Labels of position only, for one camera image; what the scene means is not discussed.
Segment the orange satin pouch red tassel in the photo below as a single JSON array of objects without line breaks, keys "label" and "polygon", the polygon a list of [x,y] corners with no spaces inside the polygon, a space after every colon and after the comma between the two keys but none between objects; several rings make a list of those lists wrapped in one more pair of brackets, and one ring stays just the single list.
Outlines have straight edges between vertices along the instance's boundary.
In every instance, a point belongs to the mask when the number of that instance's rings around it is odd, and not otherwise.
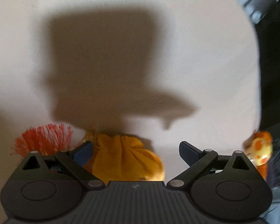
[{"label": "orange satin pouch red tassel", "polygon": [[[13,154],[25,158],[32,151],[49,156],[61,150],[73,150],[72,134],[71,127],[64,124],[29,128],[14,140]],[[84,168],[104,183],[165,179],[159,156],[135,137],[109,136],[92,130],[85,133],[79,145],[86,141],[92,142],[94,153]]]}]

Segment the beige fabric cover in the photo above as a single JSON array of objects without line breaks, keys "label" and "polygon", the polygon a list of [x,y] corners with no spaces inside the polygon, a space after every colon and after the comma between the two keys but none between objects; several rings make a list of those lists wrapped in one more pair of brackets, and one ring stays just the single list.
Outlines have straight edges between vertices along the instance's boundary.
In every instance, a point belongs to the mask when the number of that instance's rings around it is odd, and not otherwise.
[{"label": "beige fabric cover", "polygon": [[137,136],[170,179],[178,145],[222,154],[259,128],[259,52],[236,0],[0,0],[0,181],[13,140],[69,124]]}]

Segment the orange giraffe toy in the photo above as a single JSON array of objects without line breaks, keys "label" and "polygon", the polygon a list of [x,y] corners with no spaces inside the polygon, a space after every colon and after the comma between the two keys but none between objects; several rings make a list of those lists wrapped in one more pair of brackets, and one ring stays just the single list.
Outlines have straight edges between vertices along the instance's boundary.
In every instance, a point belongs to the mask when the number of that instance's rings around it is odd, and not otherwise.
[{"label": "orange giraffe toy", "polygon": [[268,162],[273,155],[272,143],[273,138],[268,131],[258,131],[244,144],[244,153],[264,180],[267,180]]}]

